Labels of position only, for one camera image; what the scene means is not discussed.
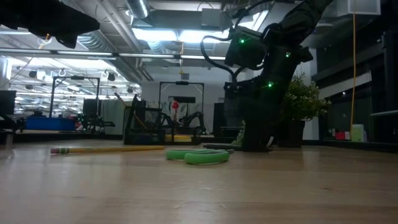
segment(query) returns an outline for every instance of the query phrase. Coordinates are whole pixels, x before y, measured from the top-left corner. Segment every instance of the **green plant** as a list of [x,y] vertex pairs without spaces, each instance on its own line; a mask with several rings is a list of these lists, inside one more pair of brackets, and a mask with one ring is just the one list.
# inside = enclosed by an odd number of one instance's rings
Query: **green plant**
[[[327,113],[326,108],[330,102],[325,99],[319,99],[319,88],[316,83],[311,82],[310,85],[306,85],[304,84],[304,77],[305,73],[293,76],[281,106],[281,121],[310,121],[314,117]],[[239,132],[232,145],[241,146],[243,136],[244,129]]]

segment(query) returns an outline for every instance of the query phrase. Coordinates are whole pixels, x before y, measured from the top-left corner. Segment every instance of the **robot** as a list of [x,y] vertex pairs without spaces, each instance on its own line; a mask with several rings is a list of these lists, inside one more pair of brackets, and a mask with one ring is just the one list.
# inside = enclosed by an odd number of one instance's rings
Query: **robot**
[[[203,38],[231,41],[224,63],[229,66],[239,65],[240,68],[235,72],[212,61],[206,54],[203,41],[200,43],[206,61],[232,76],[232,82],[224,86],[225,100],[235,102],[239,115],[245,120],[242,151],[270,151],[280,105],[294,71],[301,62],[313,60],[308,47],[300,44],[314,31],[332,0],[304,0],[280,23],[269,25],[262,33],[238,26],[243,15],[266,2],[269,0],[247,8],[238,18],[235,27],[231,28],[227,39],[213,36]],[[262,73],[252,80],[237,82],[236,77],[245,68],[262,69]]]

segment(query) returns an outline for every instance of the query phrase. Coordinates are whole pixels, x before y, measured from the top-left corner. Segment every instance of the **plant pot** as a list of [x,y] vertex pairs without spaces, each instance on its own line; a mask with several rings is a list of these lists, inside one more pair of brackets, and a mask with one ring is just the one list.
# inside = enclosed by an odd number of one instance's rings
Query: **plant pot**
[[282,121],[278,127],[279,147],[301,147],[305,121]]

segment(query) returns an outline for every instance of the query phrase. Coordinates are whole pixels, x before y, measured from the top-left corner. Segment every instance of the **red object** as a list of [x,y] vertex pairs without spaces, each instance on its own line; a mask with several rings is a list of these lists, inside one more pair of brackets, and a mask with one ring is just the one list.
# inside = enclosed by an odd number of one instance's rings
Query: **red object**
[[180,107],[179,103],[177,101],[174,101],[173,104],[172,104],[172,108],[176,110],[179,107]]
[[336,140],[345,140],[346,139],[346,134],[344,132],[338,132],[335,135]]

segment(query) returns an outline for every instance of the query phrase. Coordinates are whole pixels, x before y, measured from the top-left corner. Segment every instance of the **potted plant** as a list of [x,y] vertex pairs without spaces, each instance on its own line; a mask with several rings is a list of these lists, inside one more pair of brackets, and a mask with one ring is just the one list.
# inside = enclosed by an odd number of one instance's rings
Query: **potted plant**
[[[277,130],[280,147],[301,147],[306,121],[327,112],[329,101],[319,99],[319,88],[315,82],[304,84],[305,74],[295,75],[281,105],[280,121]],[[244,130],[240,132],[233,145],[242,145]]]

